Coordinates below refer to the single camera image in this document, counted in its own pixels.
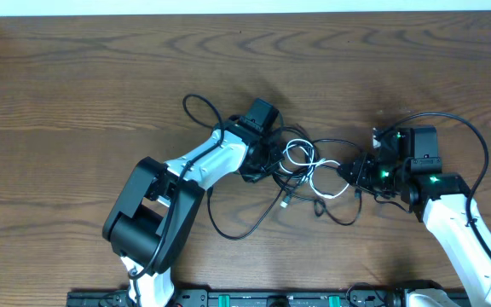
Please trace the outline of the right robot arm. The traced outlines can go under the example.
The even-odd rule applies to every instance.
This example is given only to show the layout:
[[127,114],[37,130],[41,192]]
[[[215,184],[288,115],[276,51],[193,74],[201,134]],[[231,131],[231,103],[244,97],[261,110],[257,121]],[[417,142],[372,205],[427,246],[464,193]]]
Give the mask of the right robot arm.
[[491,233],[472,190],[442,170],[436,128],[395,128],[373,134],[375,153],[338,167],[351,186],[375,197],[400,198],[435,236],[473,306],[491,306]]

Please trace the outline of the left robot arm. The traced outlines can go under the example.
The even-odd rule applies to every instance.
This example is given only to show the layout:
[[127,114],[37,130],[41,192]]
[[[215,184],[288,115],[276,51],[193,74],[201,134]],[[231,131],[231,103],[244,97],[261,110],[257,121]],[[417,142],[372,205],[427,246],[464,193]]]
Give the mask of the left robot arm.
[[209,139],[164,163],[146,157],[131,172],[102,227],[129,276],[129,306],[165,306],[175,291],[170,268],[181,253],[206,192],[230,173],[255,183],[282,153],[274,123],[283,118],[257,98],[244,115],[219,118]]

